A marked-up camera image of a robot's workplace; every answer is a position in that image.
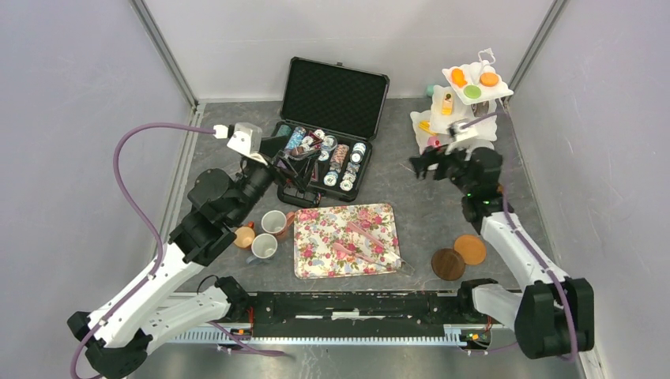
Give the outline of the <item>green round macaron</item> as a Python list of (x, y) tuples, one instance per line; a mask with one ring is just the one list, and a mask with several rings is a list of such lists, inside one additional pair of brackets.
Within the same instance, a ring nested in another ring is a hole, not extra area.
[(464, 95), (469, 99), (479, 99), (481, 97), (481, 89), (477, 85), (468, 84), (463, 88)]

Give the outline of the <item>pink-handled metal tongs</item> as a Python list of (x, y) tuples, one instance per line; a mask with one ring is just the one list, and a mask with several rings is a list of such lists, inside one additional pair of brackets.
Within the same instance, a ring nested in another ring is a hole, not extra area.
[(369, 265), (376, 265), (384, 272), (395, 272), (403, 276), (412, 276), (415, 273), (415, 269), (395, 252), (394, 246), (388, 247), (358, 223), (348, 221), (345, 232), (353, 236), (356, 241), (362, 240), (363, 246), (352, 248), (340, 242), (334, 242), (332, 249), (335, 252), (357, 258)]

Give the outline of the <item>yellow kiwi cake slice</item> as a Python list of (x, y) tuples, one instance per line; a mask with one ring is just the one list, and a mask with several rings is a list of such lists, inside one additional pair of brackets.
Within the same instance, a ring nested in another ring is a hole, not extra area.
[(418, 127), (421, 130), (423, 130), (426, 134), (428, 134), (432, 137), (437, 135), (437, 133), (435, 133), (431, 130), (431, 125), (430, 125), (429, 121), (426, 121), (426, 120), (420, 121), (419, 124), (418, 124)]

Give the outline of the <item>yellow cake with green fruit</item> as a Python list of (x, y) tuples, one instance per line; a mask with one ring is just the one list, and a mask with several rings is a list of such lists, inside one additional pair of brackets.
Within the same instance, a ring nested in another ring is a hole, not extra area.
[(442, 98), (441, 113), (442, 115), (452, 115), (454, 112), (454, 96), (450, 92), (446, 92)]

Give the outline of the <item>chocolate cake slice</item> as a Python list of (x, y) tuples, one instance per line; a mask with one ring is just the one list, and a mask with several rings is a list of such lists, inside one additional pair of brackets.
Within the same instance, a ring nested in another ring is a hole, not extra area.
[(489, 102), (475, 103), (472, 105), (472, 112), (476, 118), (480, 118), (489, 113), (489, 108)]

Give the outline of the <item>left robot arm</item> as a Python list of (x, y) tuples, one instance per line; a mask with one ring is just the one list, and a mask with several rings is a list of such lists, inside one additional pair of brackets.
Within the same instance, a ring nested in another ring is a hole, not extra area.
[(77, 355), (86, 357), (98, 378), (127, 377), (182, 332), (247, 315), (249, 295), (230, 276), (178, 305), (166, 308), (163, 302), (233, 244), (234, 230), (272, 184), (308, 184), (319, 151), (292, 151), (288, 142), (288, 137), (249, 137), (239, 150), (242, 169), (236, 176), (218, 168), (200, 173), (187, 195), (190, 212), (167, 240), (158, 241), (152, 261), (100, 308), (68, 319)]

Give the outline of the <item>orange pastry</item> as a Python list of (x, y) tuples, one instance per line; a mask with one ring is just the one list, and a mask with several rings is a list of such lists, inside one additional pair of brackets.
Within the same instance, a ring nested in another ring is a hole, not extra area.
[(463, 88), (468, 84), (466, 78), (465, 78), (465, 73), (462, 69), (460, 68), (454, 68), (451, 70), (450, 78), (452, 80), (452, 83), (458, 87), (458, 88)]

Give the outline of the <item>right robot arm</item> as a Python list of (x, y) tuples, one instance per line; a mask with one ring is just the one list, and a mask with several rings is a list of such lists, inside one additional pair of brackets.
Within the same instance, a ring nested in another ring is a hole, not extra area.
[(466, 153), (443, 145), (425, 148), (409, 162), (417, 178), (425, 178), (435, 165), (433, 179), (447, 179), (462, 192), (465, 220), (494, 248), (520, 287), (514, 293), (494, 280), (467, 281), (456, 301), (458, 316), (476, 322), (487, 315), (500, 322), (514, 332), (518, 347), (530, 359), (574, 360), (591, 351), (593, 287), (554, 264), (522, 227), (499, 182), (502, 156), (485, 147)]

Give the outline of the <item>yellow round biscuit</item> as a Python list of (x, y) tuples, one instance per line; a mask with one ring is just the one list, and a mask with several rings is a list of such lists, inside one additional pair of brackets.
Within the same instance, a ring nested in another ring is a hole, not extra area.
[(499, 83), (499, 75), (493, 72), (484, 72), (480, 75), (480, 84), (485, 87), (495, 87)]

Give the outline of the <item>pink strawberry cake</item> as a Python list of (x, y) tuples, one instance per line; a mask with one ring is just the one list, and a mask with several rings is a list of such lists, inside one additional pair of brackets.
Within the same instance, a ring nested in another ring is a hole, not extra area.
[(441, 145), (441, 142), (437, 136), (429, 137), (427, 143), (433, 148), (438, 148)]

